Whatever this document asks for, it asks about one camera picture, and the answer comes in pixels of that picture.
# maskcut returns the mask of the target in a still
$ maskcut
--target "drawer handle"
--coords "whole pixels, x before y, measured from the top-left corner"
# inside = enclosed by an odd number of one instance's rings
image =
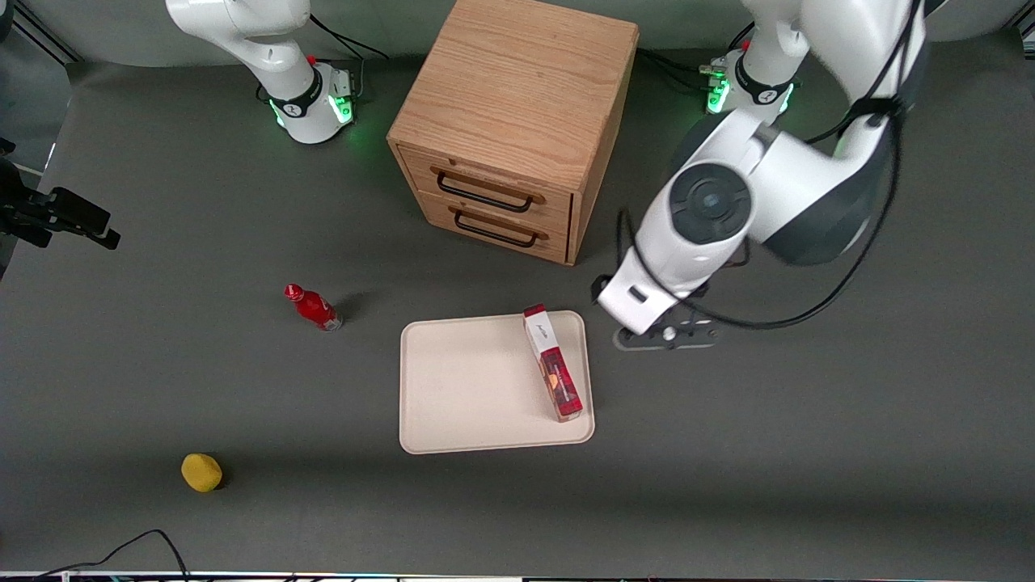
[[[521,206],[515,206],[513,204],[507,204],[506,202],[500,202],[499,200],[493,200],[492,198],[485,198],[484,196],[479,196],[473,192],[467,192],[466,190],[460,190],[459,187],[453,187],[446,185],[442,182],[446,178],[445,172],[439,172],[439,190],[442,192],[447,192],[449,194],[455,194],[462,198],[467,198],[468,200],[473,200],[475,202],[481,202],[482,204],[489,204],[490,206],[495,206],[496,208],[501,208],[503,210],[509,210],[511,212],[527,212],[529,208],[532,207],[532,197],[528,197],[525,200],[525,204]]]
[[[481,236],[487,236],[489,238],[492,238],[494,240],[499,240],[500,242],[506,242],[507,244],[513,244],[514,246],[520,246],[522,249],[531,249],[532,245],[535,244],[535,239],[538,238],[539,236],[533,232],[531,239],[518,240],[516,238],[510,238],[508,236],[503,236],[502,234],[496,234],[495,232],[491,232],[485,229],[472,227],[471,225],[465,225],[464,223],[460,222],[460,219],[463,215],[464,213],[461,210],[456,210],[456,214],[453,216],[453,223],[456,225],[456,228],[461,230],[466,230],[468,232],[473,232],[474,234],[480,234]]]

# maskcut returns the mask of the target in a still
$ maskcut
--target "gray table surface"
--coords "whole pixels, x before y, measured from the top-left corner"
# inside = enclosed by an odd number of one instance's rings
[[[638,61],[566,268],[423,221],[384,141],[419,61],[371,64],[357,123],[318,146],[282,133],[243,67],[71,71],[43,185],[111,210],[123,239],[20,245],[0,284],[0,570],[161,527],[195,570],[1035,578],[1035,106],[1015,33],[934,47],[899,200],[837,303],[674,353],[616,351],[589,285],[702,94]],[[817,63],[802,79],[782,123],[806,136],[845,100]],[[760,253],[707,302],[787,315],[846,264]],[[289,282],[346,326],[316,332]],[[403,327],[539,301],[585,318],[595,436],[404,453]],[[228,489],[183,484],[199,450]],[[157,541],[109,564],[173,565]]]

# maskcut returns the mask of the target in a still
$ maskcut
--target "wooden cabinet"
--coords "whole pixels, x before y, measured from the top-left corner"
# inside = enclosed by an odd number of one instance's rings
[[[533,0],[456,0],[388,132],[427,221],[574,264],[638,37]]]

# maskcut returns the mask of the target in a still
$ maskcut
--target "white tray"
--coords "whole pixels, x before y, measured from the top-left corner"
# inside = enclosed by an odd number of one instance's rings
[[[522,315],[417,321],[402,338],[398,441],[411,455],[576,444],[593,436],[586,326],[549,312],[584,409],[559,423]]]

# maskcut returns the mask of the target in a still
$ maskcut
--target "plastic bottle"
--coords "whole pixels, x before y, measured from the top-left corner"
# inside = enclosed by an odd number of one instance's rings
[[[306,291],[292,283],[285,287],[284,295],[294,301],[298,315],[316,323],[321,331],[333,331],[342,326],[334,308],[316,291]]]

